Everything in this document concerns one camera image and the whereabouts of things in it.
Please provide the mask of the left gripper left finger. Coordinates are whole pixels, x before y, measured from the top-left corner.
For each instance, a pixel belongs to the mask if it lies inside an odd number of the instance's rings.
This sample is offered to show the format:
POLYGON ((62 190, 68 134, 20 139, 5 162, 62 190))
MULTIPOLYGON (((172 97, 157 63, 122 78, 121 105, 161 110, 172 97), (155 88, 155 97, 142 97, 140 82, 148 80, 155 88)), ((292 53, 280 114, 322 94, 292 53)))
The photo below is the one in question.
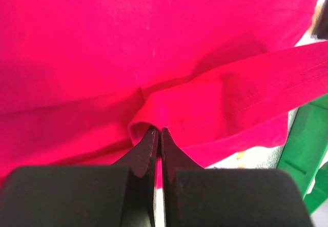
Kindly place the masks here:
POLYGON ((154 226, 158 130, 110 166, 31 166, 1 188, 1 226, 154 226))

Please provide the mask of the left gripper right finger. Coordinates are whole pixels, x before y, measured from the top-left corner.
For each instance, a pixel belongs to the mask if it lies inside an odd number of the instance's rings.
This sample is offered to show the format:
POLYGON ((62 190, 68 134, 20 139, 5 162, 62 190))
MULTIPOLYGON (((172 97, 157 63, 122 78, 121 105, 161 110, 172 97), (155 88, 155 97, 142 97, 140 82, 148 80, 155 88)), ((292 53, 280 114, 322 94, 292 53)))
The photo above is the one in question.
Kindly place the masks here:
POLYGON ((293 179, 278 169, 204 169, 160 137, 166 226, 312 226, 293 179))

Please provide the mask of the red t shirt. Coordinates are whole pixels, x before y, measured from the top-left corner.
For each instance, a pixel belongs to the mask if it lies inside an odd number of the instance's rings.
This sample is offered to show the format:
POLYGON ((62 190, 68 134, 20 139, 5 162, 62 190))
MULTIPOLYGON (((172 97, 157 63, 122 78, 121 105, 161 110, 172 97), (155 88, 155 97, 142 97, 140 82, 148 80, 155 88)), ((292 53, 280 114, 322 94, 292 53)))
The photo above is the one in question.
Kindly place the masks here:
POLYGON ((113 163, 149 126, 197 163, 285 143, 327 93, 317 0, 1 0, 1 179, 113 163))

